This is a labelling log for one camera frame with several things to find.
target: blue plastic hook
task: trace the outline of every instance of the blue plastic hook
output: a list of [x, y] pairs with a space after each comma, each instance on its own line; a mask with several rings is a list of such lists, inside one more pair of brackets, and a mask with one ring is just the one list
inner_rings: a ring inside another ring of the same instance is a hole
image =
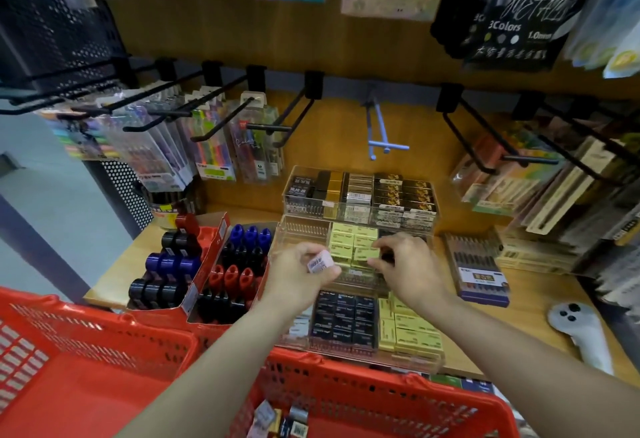
[[[376, 159], [376, 156], [373, 153], [373, 147], [384, 148], [384, 153], [389, 153], [391, 150], [409, 150], [409, 146], [407, 145], [396, 145], [395, 143], [389, 143], [387, 138], [387, 130], [385, 128], [385, 121], [382, 118], [382, 111], [380, 110], [380, 104], [375, 96], [370, 96], [369, 101], [364, 103], [364, 107], [367, 110], [367, 142], [369, 144], [369, 158], [372, 160]], [[378, 115], [378, 125], [380, 125], [380, 135], [382, 136], [382, 141], [377, 142], [373, 140], [373, 128], [371, 127], [371, 108], [376, 109], [376, 114]]]

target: red shopping basket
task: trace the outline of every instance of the red shopping basket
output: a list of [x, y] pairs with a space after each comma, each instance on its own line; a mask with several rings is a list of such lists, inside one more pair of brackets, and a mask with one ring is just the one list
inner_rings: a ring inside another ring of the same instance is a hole
[[517, 438], [513, 413], [496, 396], [329, 361], [315, 353], [274, 349], [230, 436], [244, 438], [253, 410], [295, 405], [309, 413], [309, 437]]
[[0, 288], [0, 435], [111, 437], [197, 358], [187, 332]]

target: floor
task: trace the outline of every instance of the floor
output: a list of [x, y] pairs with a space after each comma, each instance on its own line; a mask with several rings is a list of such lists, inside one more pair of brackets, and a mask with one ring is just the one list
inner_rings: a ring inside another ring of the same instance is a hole
[[[5, 152], [21, 168], [0, 178], [0, 195], [92, 286], [131, 244], [98, 185], [37, 115], [0, 116]], [[60, 295], [2, 240], [0, 261], [0, 286]]]

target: hand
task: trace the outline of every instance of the hand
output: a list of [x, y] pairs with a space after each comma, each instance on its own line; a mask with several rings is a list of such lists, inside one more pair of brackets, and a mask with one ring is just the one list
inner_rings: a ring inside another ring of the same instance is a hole
[[399, 232], [380, 238], [372, 246], [393, 249], [395, 266], [382, 259], [367, 262], [384, 275], [389, 288], [409, 308], [417, 311], [421, 304], [441, 302], [450, 296], [436, 258], [422, 239]]
[[320, 289], [341, 272], [340, 266], [316, 274], [308, 272], [307, 263], [323, 249], [320, 244], [300, 243], [280, 253], [271, 264], [260, 303], [268, 302], [287, 319], [313, 305]]

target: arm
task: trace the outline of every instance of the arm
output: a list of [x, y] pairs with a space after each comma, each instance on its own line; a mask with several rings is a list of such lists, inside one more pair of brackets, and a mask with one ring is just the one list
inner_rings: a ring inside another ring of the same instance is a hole
[[450, 337], [544, 438], [640, 436], [640, 390], [452, 295], [427, 244], [381, 238], [396, 265], [369, 261], [407, 306]]
[[226, 436], [265, 359], [297, 315], [313, 304], [338, 266], [309, 275], [309, 254], [324, 247], [300, 243], [276, 259], [262, 299], [160, 394], [119, 438]]

